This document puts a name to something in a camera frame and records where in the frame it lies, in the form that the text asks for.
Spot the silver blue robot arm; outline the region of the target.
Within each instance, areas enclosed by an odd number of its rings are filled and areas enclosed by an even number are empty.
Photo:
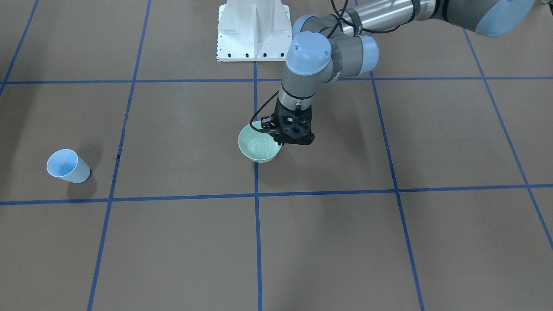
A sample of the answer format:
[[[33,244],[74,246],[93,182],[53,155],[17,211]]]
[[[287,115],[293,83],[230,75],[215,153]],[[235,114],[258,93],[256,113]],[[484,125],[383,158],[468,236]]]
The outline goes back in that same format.
[[[380,51],[374,34],[430,19],[497,38],[513,30],[531,10],[532,0],[371,0],[345,5],[328,16],[301,16],[292,42],[274,112],[250,128],[279,144],[312,144],[313,98],[320,85],[373,71]]]

